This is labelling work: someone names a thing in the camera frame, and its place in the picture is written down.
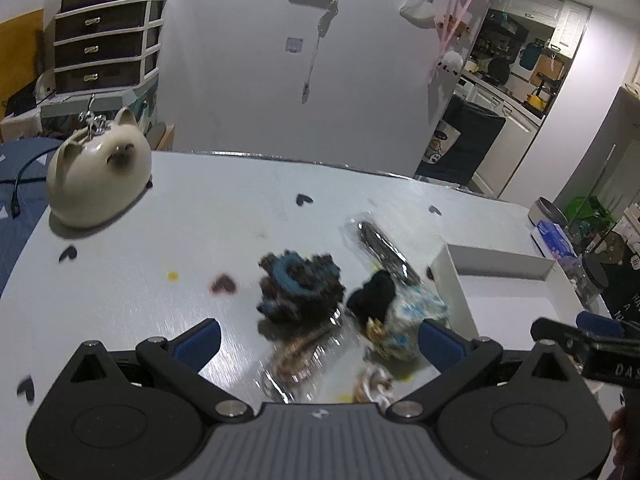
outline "person's hand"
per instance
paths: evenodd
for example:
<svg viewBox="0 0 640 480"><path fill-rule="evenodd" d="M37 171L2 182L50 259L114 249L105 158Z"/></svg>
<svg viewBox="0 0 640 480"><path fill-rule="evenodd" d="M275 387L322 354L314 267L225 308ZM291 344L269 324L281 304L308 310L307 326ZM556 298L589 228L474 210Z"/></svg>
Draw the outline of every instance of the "person's hand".
<svg viewBox="0 0 640 480"><path fill-rule="evenodd" d="M613 437L613 448L616 454L613 457L613 463L616 466L623 465L628 455L628 432L626 430L626 407L623 406L617 410L609 421L611 433L616 433Z"/></svg>

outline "black round disc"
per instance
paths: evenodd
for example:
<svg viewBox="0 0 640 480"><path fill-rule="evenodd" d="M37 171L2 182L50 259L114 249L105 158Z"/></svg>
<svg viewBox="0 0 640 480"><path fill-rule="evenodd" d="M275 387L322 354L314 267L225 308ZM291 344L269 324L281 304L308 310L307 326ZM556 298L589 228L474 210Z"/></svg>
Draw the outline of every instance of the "black round disc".
<svg viewBox="0 0 640 480"><path fill-rule="evenodd" d="M438 435L460 468L491 480L578 480L599 470L611 439L597 404L559 381L537 382L475 390L442 410Z"/></svg>
<svg viewBox="0 0 640 480"><path fill-rule="evenodd" d="M203 427L188 402L153 388L99 383L65 388L36 412L27 448L48 478L165 478L194 455Z"/></svg>

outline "kitchen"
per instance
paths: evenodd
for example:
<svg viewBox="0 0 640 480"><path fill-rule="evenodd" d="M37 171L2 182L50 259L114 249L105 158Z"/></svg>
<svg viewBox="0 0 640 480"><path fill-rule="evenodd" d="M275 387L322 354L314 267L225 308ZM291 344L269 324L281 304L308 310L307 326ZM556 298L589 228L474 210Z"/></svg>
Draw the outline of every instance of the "kitchen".
<svg viewBox="0 0 640 480"><path fill-rule="evenodd" d="M561 91L590 12L590 7L568 0L491 0L454 91L470 108L464 125L454 127L483 131L487 138L474 144L467 139L466 146L459 146L467 151L462 173L429 162L428 150L417 174L499 198ZM491 116L468 104L490 110ZM479 112L476 121L474 110ZM471 159L469 150L474 152ZM454 166L460 169L456 161ZM462 182L469 177L470 182Z"/></svg>

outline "blue bedsheet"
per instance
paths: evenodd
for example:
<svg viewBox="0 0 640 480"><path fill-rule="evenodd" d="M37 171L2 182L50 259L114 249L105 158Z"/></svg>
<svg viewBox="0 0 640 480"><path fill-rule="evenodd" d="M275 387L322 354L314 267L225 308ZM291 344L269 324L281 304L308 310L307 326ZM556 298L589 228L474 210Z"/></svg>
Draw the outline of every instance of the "blue bedsheet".
<svg viewBox="0 0 640 480"><path fill-rule="evenodd" d="M0 159L2 159L0 161L0 180L15 179L20 168L32 156L59 144L59 140L40 137L0 144ZM52 155L53 152L47 155L45 165L37 160L34 161L24 171L22 177L46 176L47 166ZM13 192L13 184L0 184L0 295L22 248L48 205L44 182L20 184L18 188L20 216L13 219L10 207Z"/></svg>

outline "black cable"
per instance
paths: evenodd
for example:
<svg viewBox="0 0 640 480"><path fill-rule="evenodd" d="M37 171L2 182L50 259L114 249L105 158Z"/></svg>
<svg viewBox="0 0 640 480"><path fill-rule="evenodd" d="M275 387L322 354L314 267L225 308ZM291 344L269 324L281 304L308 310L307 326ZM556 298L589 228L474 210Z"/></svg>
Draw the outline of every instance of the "black cable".
<svg viewBox="0 0 640 480"><path fill-rule="evenodd" d="M47 155L47 153L54 152L59 147L60 147L59 145L54 146L53 148L49 148L44 152L41 152L41 153L38 153L37 155L32 156L27 161L27 163L20 168L20 171L18 171L18 176L15 178L14 193L11 195L11 218L18 218L18 216L20 216L20 203L18 202L18 186L22 181L22 174L24 173L24 171L31 165L33 161L37 160L43 155Z"/></svg>
<svg viewBox="0 0 640 480"><path fill-rule="evenodd" d="M22 178L22 179L20 179L18 184L30 184L31 182L44 182L46 179L47 179L46 176L34 176L34 177L31 177L31 178ZM4 180L0 180L0 184L14 184L15 185L15 179L14 178L6 178Z"/></svg>

